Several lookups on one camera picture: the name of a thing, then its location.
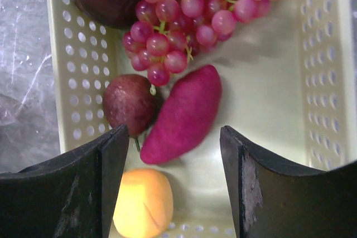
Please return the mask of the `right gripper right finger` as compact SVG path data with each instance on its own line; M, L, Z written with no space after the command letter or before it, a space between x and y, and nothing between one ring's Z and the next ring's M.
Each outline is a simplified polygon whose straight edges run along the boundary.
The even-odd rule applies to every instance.
M230 126L220 149L237 237L355 237L356 163L321 171Z

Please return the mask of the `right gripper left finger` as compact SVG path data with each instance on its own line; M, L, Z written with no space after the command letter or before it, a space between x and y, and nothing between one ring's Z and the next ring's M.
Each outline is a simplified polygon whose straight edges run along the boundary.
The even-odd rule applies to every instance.
M17 173L1 174L2 237L108 237L128 128Z

